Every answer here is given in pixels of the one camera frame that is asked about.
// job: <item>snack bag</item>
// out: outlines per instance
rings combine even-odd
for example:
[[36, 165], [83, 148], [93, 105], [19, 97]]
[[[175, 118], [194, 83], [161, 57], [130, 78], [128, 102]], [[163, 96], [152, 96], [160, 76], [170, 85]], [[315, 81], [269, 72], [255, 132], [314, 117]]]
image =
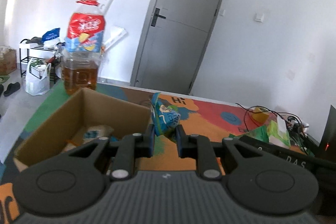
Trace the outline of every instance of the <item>snack bag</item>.
[[81, 7], [72, 15], [66, 49], [68, 52], [100, 52], [105, 30], [105, 18], [97, 0], [79, 0]]
[[179, 124], [181, 115], [173, 106], [166, 107], [159, 99], [160, 93], [154, 93], [152, 98], [152, 121], [155, 126], [155, 135], [169, 136]]

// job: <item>plastic oil bottle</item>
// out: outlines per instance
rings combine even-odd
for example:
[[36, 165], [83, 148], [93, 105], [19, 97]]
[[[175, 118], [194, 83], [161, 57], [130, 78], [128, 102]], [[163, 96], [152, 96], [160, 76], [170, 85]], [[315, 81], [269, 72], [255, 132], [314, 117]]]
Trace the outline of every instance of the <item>plastic oil bottle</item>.
[[62, 56], [62, 77], [68, 95], [79, 88], [96, 89], [105, 19], [97, 0], [78, 0]]

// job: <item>wire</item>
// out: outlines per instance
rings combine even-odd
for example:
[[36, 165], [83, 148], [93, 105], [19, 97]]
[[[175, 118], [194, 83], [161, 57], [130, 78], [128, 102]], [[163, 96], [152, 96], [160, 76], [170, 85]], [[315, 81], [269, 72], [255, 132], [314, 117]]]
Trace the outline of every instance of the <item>wire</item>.
[[[302, 123], [300, 117], [297, 116], [297, 115], [294, 115], [294, 114], [289, 113], [289, 112], [276, 112], [276, 111], [274, 111], [274, 110], [270, 110], [270, 109], [268, 109], [267, 107], [264, 107], [264, 106], [253, 106], [253, 107], [250, 107], [250, 108], [245, 108], [245, 107], [243, 107], [243, 106], [242, 106], [241, 104], [239, 104], [239, 103], [236, 103], [236, 105], [239, 105], [241, 108], [243, 108], [244, 110], [246, 110], [246, 112], [245, 112], [245, 114], [244, 114], [244, 124], [245, 124], [246, 130], [247, 130], [248, 132], [249, 132], [249, 129], [248, 129], [247, 125], [246, 125], [246, 114], [247, 114], [248, 112], [252, 112], [252, 113], [254, 113], [254, 114], [265, 113], [265, 112], [271, 112], [271, 113], [273, 113], [276, 117], [279, 116], [279, 117], [281, 117], [283, 120], [285, 120], [285, 119], [284, 119], [284, 117], [283, 117], [282, 115], [280, 115], [280, 114], [289, 114], [289, 115], [293, 116], [293, 118], [298, 122], [298, 124], [299, 124], [299, 126], [300, 126], [300, 128], [301, 128], [301, 131], [302, 131], [303, 136], [304, 136], [305, 138], [307, 138], [306, 135], [305, 135], [304, 132], [303, 132], [303, 123]], [[252, 111], [251, 109], [253, 109], [253, 108], [255, 108], [255, 107], [259, 107], [259, 108], [261, 108], [261, 109], [266, 109], [266, 110], [264, 110], [264, 111], [254, 112], [254, 111]], [[305, 150], [305, 146], [304, 146], [304, 145], [302, 144], [302, 142], [301, 142], [300, 135], [299, 135], [298, 137], [299, 137], [299, 141], [300, 141], [300, 145], [301, 145], [300, 148], [306, 153], [306, 155], [308, 155], [307, 151]], [[291, 136], [290, 136], [290, 138], [293, 138], [293, 139], [295, 140], [295, 142], [299, 145], [299, 142], [298, 142], [294, 137], [291, 137]]]

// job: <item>open cardboard box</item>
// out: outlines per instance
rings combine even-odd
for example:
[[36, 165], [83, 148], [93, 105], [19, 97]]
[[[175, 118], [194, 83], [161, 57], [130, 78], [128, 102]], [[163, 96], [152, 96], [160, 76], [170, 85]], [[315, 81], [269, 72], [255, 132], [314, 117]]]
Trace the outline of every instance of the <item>open cardboard box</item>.
[[108, 125], [113, 136], [121, 139], [133, 133], [145, 133], [151, 110], [90, 89], [80, 89], [54, 112], [14, 153], [19, 171], [58, 155], [83, 128]]

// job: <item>black slipper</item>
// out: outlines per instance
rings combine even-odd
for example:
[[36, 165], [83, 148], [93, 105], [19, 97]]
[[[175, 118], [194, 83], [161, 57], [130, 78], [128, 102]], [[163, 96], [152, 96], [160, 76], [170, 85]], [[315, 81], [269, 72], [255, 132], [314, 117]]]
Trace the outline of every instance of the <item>black slipper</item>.
[[5, 97], [13, 94], [14, 92], [18, 91], [20, 89], [21, 85], [19, 82], [16, 82], [15, 84], [10, 83], [7, 87], [7, 90], [3, 93]]

